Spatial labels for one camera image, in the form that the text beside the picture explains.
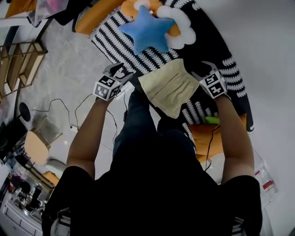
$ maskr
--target white wall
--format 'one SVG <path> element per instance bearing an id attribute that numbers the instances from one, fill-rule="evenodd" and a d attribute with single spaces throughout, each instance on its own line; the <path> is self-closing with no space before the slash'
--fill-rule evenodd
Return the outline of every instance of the white wall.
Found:
<path id="1" fill-rule="evenodd" d="M 274 235 L 295 226 L 295 3 L 197 0 L 225 39 L 244 78 L 255 133 L 279 193 L 267 206 Z"/>

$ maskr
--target beige cloth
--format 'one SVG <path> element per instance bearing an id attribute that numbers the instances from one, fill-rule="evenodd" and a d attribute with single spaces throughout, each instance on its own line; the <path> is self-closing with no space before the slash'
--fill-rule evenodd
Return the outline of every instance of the beige cloth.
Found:
<path id="1" fill-rule="evenodd" d="M 179 116 L 181 105 L 189 101 L 199 86 L 185 70 L 183 59 L 172 60 L 139 77 L 139 82 L 151 103 L 174 119 Z"/>

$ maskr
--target yellow-green object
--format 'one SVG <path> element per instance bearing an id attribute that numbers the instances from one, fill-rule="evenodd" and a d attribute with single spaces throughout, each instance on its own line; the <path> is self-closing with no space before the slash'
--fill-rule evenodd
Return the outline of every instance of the yellow-green object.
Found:
<path id="1" fill-rule="evenodd" d="M 217 117 L 205 117 L 206 124 L 219 124 L 219 118 Z"/>

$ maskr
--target plastic bag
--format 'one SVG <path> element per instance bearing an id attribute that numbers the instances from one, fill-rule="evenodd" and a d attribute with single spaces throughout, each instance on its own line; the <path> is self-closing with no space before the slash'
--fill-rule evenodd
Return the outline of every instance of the plastic bag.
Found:
<path id="1" fill-rule="evenodd" d="M 38 0 L 36 10 L 29 14 L 31 23 L 37 27 L 41 20 L 64 11 L 68 3 L 69 0 Z"/>

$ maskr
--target black and white striped rug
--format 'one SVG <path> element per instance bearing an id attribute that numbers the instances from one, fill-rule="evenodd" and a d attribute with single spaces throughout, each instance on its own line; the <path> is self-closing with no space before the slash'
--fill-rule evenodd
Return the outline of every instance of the black and white striped rug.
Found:
<path id="1" fill-rule="evenodd" d="M 200 76 L 205 76 L 210 71 L 210 68 L 201 61 L 214 63 L 226 79 L 228 95 L 237 113 L 247 114 L 247 131 L 252 133 L 254 125 L 245 85 L 235 60 L 214 24 L 195 0 L 162 0 L 162 2 L 168 6 L 180 8 L 188 15 L 191 27 L 196 32 L 196 42 L 193 45 L 186 45 L 180 50 L 170 48 L 168 53 L 162 53 L 150 47 L 136 56 L 132 50 L 132 38 L 118 29 L 118 26 L 132 20 L 121 11 L 115 13 L 98 28 L 92 42 L 112 63 L 123 62 L 124 69 L 134 72 L 138 77 L 160 68 L 175 58 L 183 58 L 186 70 L 194 71 Z M 199 87 L 190 101 L 183 104 L 178 118 L 192 142 L 194 139 L 188 124 L 204 123 L 206 116 L 217 117 L 218 110 L 215 102 Z"/>

